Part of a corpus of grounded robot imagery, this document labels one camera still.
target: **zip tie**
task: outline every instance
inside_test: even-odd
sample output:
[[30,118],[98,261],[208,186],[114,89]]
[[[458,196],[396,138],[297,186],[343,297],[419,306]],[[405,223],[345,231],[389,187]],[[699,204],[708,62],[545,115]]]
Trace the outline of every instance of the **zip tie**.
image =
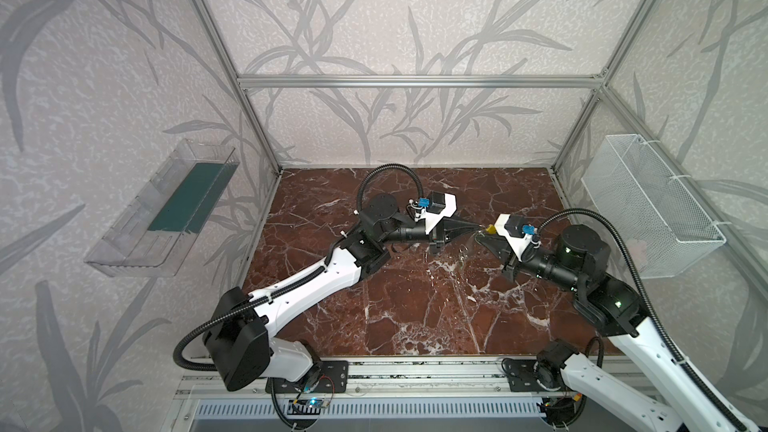
[[688,356],[687,355],[683,356],[683,360],[674,360],[674,359],[672,359],[672,361],[675,362],[677,365],[688,364],[690,362],[688,360]]

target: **red marble surface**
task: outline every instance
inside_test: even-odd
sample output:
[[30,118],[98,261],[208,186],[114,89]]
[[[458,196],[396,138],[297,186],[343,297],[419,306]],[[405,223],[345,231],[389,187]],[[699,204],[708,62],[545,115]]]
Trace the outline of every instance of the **red marble surface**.
[[[355,196],[367,173],[286,170],[244,291],[319,260],[355,223]],[[544,168],[420,168],[417,173],[426,193],[456,195],[458,214],[484,225],[501,213],[539,224],[563,208]],[[377,192],[393,194],[402,205],[416,197],[410,178],[400,172],[378,177],[366,199]],[[548,227],[544,245],[566,225]],[[278,337],[307,340],[319,355],[331,356],[536,354],[553,338],[582,348],[594,335],[571,306],[570,293],[522,275],[517,284],[509,282],[500,275],[499,261],[471,235],[437,256],[428,254],[425,244],[394,247],[392,259],[373,276],[321,301]]]

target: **white wire basket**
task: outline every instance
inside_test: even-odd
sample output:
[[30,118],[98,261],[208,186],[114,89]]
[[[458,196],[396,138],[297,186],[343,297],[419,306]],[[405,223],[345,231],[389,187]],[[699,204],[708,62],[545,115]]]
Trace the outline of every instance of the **white wire basket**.
[[642,136],[606,136],[581,181],[643,278],[673,277],[725,243],[712,217]]

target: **wallpaper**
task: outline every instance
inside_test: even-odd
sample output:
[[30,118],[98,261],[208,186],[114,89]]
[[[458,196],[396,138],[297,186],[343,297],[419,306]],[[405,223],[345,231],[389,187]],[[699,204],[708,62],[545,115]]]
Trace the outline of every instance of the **wallpaper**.
[[[663,0],[611,86],[768,262],[767,36],[768,0]],[[713,255],[658,290],[690,297],[674,311],[693,336],[713,321],[723,339],[734,335],[728,360],[714,354],[718,386],[766,423],[768,304]],[[723,300],[738,307],[713,306]]]
[[[597,210],[581,177],[608,134],[629,133],[605,104],[599,105],[576,146],[558,170],[573,207]],[[611,244],[609,271],[631,283],[613,239],[590,218],[582,220]],[[699,370],[744,414],[768,423],[768,308],[751,291],[722,248],[672,278],[644,281],[654,308],[672,339]]]
[[[240,74],[457,75],[599,73],[640,0],[206,1]],[[549,165],[586,93],[250,91],[294,166]]]
[[768,0],[664,0],[611,84],[766,262],[767,36]]
[[[157,430],[275,176],[188,0],[2,0],[0,74],[0,430]],[[84,264],[182,138],[241,164],[177,275]]]
[[251,96],[283,163],[546,166],[584,89],[284,89]]
[[600,72],[639,0],[207,0],[239,73]]

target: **wire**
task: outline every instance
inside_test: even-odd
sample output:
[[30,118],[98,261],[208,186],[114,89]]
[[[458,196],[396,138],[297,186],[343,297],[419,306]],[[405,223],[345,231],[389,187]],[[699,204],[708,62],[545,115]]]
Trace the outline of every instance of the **wire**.
[[336,384],[333,383],[333,379],[328,377],[327,375],[322,375],[320,379],[328,379],[329,382],[331,382],[331,399],[328,399],[328,405],[331,405],[331,401],[333,400],[333,396],[336,395]]
[[[614,240],[616,241],[616,245],[619,248],[619,252],[621,252],[622,257],[624,257],[624,261],[627,263],[627,267],[629,268],[630,275],[632,276],[632,281],[634,282],[635,288],[638,290],[638,295],[640,296],[640,300],[643,303],[643,306],[645,307],[645,311],[648,314],[648,318],[650,318],[651,322],[653,322],[654,326],[656,327],[656,331],[658,332],[659,336],[661,336],[661,340],[664,342],[664,345],[667,346],[667,349],[672,354],[674,359],[677,361],[678,365],[683,369],[683,371],[686,373],[689,379],[691,379],[694,384],[696,384],[696,387],[701,390],[701,393],[704,394],[704,396],[709,400],[709,402],[712,403],[715,408],[718,409],[718,411],[725,416],[725,418],[728,419],[729,422],[732,423],[733,426],[735,426],[738,430],[744,431],[746,430],[746,426],[739,420],[738,417],[734,415],[733,412],[731,412],[725,404],[715,395],[715,393],[706,386],[705,382],[699,377],[699,375],[696,373],[696,370],[693,369],[691,364],[689,364],[686,361],[686,357],[683,355],[682,352],[677,348],[677,345],[675,342],[672,341],[672,338],[670,337],[667,330],[664,328],[664,326],[661,323],[661,320],[659,319],[659,316],[656,314],[656,311],[654,310],[654,306],[650,302],[650,297],[648,296],[648,293],[645,290],[645,284],[643,284],[642,279],[640,278],[640,274],[638,272],[638,268],[635,266],[634,261],[632,260],[632,256],[629,254],[629,249],[627,248],[627,245],[624,244],[624,240],[619,235],[618,230],[616,227],[614,227],[613,224],[611,224],[606,217],[601,216],[597,212],[590,210],[588,208],[566,208],[565,210],[562,210],[560,212],[557,212],[556,214],[553,214],[538,227],[538,230],[536,231],[536,235],[541,235],[542,230],[555,220],[558,220],[560,218],[571,216],[571,215],[581,215],[581,216],[588,216],[592,217],[598,222],[600,222],[603,226],[606,227],[606,229],[610,232],[611,236],[613,236]],[[527,260],[530,260],[533,256],[532,253],[532,246],[529,244],[526,249],[523,251],[522,259],[524,262]]]
[[312,427],[315,422],[317,422],[317,419],[314,419],[312,421],[312,424],[309,424],[306,427],[299,427],[299,423],[295,420],[293,423],[291,423],[290,420],[285,416],[283,413],[283,409],[280,408],[280,404],[277,402],[277,393],[275,392],[275,379],[273,377],[270,377],[266,380],[268,385],[270,386],[270,396],[272,397],[272,406],[275,408],[275,413],[277,414],[277,418],[280,419],[280,422],[282,422],[285,426],[290,427],[291,430],[307,430],[310,427]]
[[422,181],[418,179],[418,175],[416,172],[413,171],[412,168],[406,167],[402,164],[384,164],[383,166],[378,166],[377,168],[374,168],[370,172],[368,172],[368,175],[364,177],[362,182],[360,182],[360,187],[357,189],[357,200],[356,200],[356,206],[358,213],[362,212],[362,197],[366,194],[366,187],[368,187],[368,184],[371,180],[373,180],[374,177],[378,176],[380,173],[386,171],[386,170],[399,170],[401,172],[405,172],[408,174],[408,176],[413,179],[413,183],[416,184],[416,190],[418,192],[417,198],[424,197],[424,188],[422,187]]
[[[326,257],[326,260],[328,261],[328,263],[330,263],[330,258],[329,257]],[[292,282],[292,283],[286,285],[283,288],[279,288],[277,290],[272,291],[270,296],[272,298],[277,298],[277,297],[279,297],[281,295],[287,294],[288,292],[291,292],[291,291],[301,287],[302,285],[305,285],[305,284],[309,283],[315,277],[317,277],[318,275],[323,273],[323,271],[327,270],[326,267],[327,266],[322,266],[321,265],[320,267],[316,268],[314,271],[312,271],[311,273],[305,275],[304,277],[300,278],[299,280],[297,280],[295,282]],[[193,341],[198,335],[202,334],[205,331],[211,330],[217,324],[220,324],[221,322],[224,322],[226,320],[232,319],[232,318],[242,314],[243,312],[245,312],[245,311],[247,311],[249,309],[253,309],[255,307],[258,307],[259,305],[266,304],[269,300],[270,300],[270,298],[267,297],[267,296],[259,297],[258,299],[256,299],[253,302],[247,302],[247,303],[241,305],[240,307],[236,308],[233,311],[227,312],[224,315],[220,315],[219,317],[211,319],[208,322],[206,322],[206,323],[204,323],[202,325],[197,326],[195,330],[189,332],[187,335],[185,335],[179,341],[178,344],[176,344],[176,348],[174,348],[174,362],[176,363],[176,365],[178,365],[181,368],[185,368],[187,370],[207,370],[207,371],[214,371],[214,370],[216,370],[216,365],[214,365],[214,364],[202,364],[200,362],[193,362],[191,360],[187,360],[186,358],[184,358],[184,356],[182,355],[182,352],[184,352],[184,348],[186,348],[187,345],[191,341]]]
[[[603,359],[605,358],[605,342],[603,341],[602,337],[600,337],[599,335],[592,337],[589,340],[589,342],[587,342],[587,347],[584,349],[584,355],[586,357],[589,357],[590,351],[592,350],[592,346],[594,345],[595,342],[598,343],[597,366],[602,368]],[[569,402],[567,404],[558,405],[562,400],[568,400]],[[576,403],[576,400],[574,400],[573,398],[560,399],[557,402],[555,402],[555,405],[545,406],[545,410],[559,410],[559,409],[572,408],[575,403]],[[584,412],[584,407],[586,407],[586,405],[587,405],[587,396],[582,394],[581,399],[578,401],[578,406],[576,407],[576,411],[574,412],[573,417],[568,419],[568,421],[562,422],[562,427],[558,426],[556,423],[550,424],[549,422],[547,422],[547,424],[551,425],[555,429],[567,429],[573,424],[573,422],[575,422],[578,418],[581,417],[581,413]]]

